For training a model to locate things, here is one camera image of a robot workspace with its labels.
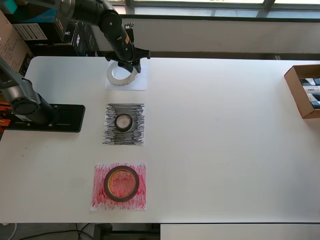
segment windowsill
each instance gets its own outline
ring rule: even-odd
[[[170,19],[208,21],[254,21],[319,23],[320,11],[276,9],[231,9],[190,7],[115,6],[126,19]]]

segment red scribbled paper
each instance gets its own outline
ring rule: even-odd
[[[129,166],[136,171],[139,176],[139,188],[136,195],[129,201],[116,202],[107,197],[104,190],[104,180],[107,173],[117,166]],[[120,208],[128,210],[145,210],[146,209],[146,164],[141,163],[110,163],[95,165],[93,194],[91,201],[91,210]]]

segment wall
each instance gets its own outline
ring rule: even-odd
[[[320,53],[320,24],[169,19],[134,22],[135,46],[152,52]],[[94,27],[99,47],[111,50]]]

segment black box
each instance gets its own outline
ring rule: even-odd
[[[94,31],[92,30],[92,26],[79,22],[79,27],[81,29],[82,35],[84,36],[85,44],[89,49],[88,55],[90,57],[102,57],[99,51]]]
[[[34,44],[29,45],[29,48],[35,56],[89,56],[85,39],[76,22],[69,22],[62,43]]]
[[[61,43],[68,25],[58,10],[31,3],[6,17],[27,44]]]

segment black tape roll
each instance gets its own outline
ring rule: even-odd
[[[128,125],[126,125],[126,126],[124,126],[124,127],[119,126],[118,121],[121,120],[121,118],[124,118],[124,119],[129,120]],[[118,115],[118,116],[115,118],[115,120],[114,120],[115,128],[116,128],[119,132],[122,132],[122,133],[129,131],[129,130],[132,128],[132,125],[133,125],[133,124],[134,124],[134,123],[133,123],[132,117],[131,117],[130,115],[128,115],[128,114],[125,114],[125,113]]]
[[[128,173],[132,174],[132,175],[133,175],[133,178],[134,178],[134,180],[135,180],[135,186],[134,186],[133,191],[132,191],[128,196],[125,196],[125,197],[115,196],[115,195],[110,191],[110,189],[109,189],[109,181],[110,181],[110,179],[112,178],[112,176],[113,176],[115,173],[117,173],[117,172],[119,172],[119,171],[125,171],[125,172],[128,172]],[[104,178],[104,182],[103,182],[103,188],[104,188],[105,194],[106,194],[111,200],[113,200],[113,201],[115,201],[115,202],[119,202],[119,203],[121,203],[121,202],[126,202],[126,201],[132,199],[132,198],[136,195],[136,193],[137,193],[137,191],[138,191],[138,188],[139,188],[139,176],[138,176],[137,172],[136,172],[133,168],[131,168],[131,167],[129,167],[129,166],[116,166],[116,167],[112,168],[112,169],[106,174],[106,176],[105,176],[105,178]]]

